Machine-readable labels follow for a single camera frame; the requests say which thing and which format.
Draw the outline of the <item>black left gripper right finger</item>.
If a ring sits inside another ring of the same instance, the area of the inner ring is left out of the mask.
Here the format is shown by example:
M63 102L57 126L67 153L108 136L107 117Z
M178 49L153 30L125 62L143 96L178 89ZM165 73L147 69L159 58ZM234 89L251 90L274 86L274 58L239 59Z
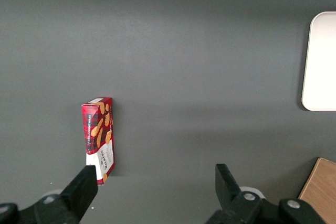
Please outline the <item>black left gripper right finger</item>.
M215 167L215 190L221 209L207 223L324 223L303 200L285 198L274 205L251 190L241 190L226 164Z

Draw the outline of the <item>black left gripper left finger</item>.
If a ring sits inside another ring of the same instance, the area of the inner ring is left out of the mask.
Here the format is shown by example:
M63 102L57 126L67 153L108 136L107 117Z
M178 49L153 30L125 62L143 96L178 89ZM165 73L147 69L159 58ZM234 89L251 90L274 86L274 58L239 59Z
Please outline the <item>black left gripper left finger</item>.
M58 194L47 194L25 209L1 204L1 223L79 223L98 192L96 167L86 165Z

